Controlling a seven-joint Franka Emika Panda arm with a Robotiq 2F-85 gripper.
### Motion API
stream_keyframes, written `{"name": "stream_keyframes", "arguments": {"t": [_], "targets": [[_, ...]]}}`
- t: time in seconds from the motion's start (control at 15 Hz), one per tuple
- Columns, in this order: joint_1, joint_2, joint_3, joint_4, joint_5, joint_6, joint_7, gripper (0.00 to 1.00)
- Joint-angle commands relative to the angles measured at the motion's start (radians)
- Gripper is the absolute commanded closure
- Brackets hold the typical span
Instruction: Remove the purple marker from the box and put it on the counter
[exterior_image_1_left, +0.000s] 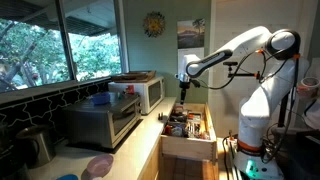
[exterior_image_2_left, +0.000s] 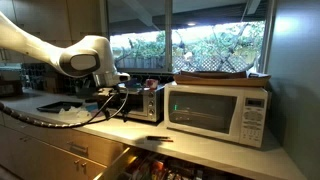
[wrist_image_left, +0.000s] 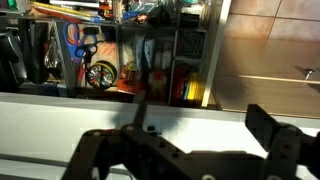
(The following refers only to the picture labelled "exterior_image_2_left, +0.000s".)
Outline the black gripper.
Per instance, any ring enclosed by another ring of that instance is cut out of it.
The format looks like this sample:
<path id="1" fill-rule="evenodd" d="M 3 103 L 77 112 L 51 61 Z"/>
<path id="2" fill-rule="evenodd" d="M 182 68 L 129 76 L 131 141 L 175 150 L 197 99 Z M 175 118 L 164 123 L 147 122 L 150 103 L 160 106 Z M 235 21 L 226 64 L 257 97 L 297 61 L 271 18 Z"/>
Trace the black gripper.
<path id="1" fill-rule="evenodd" d="M 102 112 L 106 120 L 119 114 L 128 100 L 129 90 L 126 87 L 102 88 L 98 92 L 98 112 Z"/>

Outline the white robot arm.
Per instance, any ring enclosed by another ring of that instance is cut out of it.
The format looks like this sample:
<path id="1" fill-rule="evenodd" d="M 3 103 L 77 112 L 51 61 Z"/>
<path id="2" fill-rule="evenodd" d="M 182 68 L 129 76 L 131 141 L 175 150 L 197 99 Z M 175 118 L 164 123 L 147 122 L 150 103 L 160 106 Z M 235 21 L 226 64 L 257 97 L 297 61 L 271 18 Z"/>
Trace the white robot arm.
<path id="1" fill-rule="evenodd" d="M 86 35 L 77 43 L 62 48 L 25 32 L 0 12 L 0 47 L 45 62 L 69 77 L 92 74 L 96 91 L 91 95 L 95 99 L 107 96 L 101 93 L 102 89 L 115 89 L 131 79 L 128 73 L 117 70 L 109 40 L 103 36 Z"/>

